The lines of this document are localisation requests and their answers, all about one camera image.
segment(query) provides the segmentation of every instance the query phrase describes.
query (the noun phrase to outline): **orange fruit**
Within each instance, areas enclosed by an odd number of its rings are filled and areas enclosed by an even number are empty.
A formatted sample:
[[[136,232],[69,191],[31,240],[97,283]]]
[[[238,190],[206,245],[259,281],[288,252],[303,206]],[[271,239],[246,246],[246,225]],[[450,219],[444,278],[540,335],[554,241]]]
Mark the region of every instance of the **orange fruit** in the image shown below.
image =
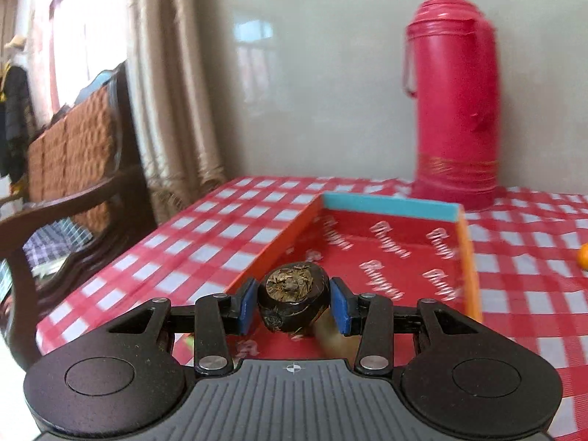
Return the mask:
[[[582,270],[588,270],[588,243],[585,243],[578,250],[578,265]]]

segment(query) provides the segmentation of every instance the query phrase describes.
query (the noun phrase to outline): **red thermos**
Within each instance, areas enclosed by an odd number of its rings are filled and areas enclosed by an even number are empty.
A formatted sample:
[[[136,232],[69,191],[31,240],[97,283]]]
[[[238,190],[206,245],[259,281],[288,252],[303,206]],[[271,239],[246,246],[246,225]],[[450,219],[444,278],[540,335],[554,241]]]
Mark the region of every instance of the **red thermos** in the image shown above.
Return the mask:
[[[412,197],[492,205],[498,169],[499,76],[494,28],[467,0],[426,0],[407,28],[404,85],[417,99]],[[410,60],[415,90],[408,87]]]

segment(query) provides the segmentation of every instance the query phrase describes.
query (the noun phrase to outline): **glossy gray wall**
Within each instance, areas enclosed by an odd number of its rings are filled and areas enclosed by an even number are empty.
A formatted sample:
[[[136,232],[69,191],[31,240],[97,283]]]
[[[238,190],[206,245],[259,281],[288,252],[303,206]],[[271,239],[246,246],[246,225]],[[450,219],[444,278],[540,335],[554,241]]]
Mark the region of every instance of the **glossy gray wall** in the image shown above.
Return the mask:
[[[502,182],[588,193],[588,0],[472,1],[498,28]],[[195,0],[229,174],[411,178],[421,2]]]

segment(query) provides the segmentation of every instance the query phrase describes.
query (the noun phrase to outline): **brown cushion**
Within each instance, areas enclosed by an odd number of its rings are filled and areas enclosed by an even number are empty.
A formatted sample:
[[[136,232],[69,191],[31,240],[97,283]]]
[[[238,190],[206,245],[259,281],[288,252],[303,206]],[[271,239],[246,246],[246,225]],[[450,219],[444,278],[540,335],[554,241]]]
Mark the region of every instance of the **brown cushion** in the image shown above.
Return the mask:
[[[43,139],[43,200],[54,200],[65,195],[67,119],[51,126]]]
[[[45,135],[31,143],[29,157],[29,198],[31,202],[43,200],[43,145]]]
[[[65,164],[65,193],[87,189],[112,170],[115,141],[108,90],[104,86],[66,116],[68,144]],[[75,222],[93,233],[104,230],[110,222],[107,204],[77,215]]]

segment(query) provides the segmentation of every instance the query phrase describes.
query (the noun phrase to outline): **red checkered tablecloth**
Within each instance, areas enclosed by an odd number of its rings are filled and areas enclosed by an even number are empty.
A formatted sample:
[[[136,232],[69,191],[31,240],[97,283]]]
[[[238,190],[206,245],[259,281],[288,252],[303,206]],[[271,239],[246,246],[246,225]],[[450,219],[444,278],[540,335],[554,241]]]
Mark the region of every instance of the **red checkered tablecloth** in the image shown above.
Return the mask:
[[[153,297],[193,303],[225,287],[318,192],[406,197],[408,181],[242,178],[167,222],[71,294],[38,327],[48,352]],[[588,197],[511,187],[467,215],[484,322],[558,369],[564,398],[550,433],[588,440]]]

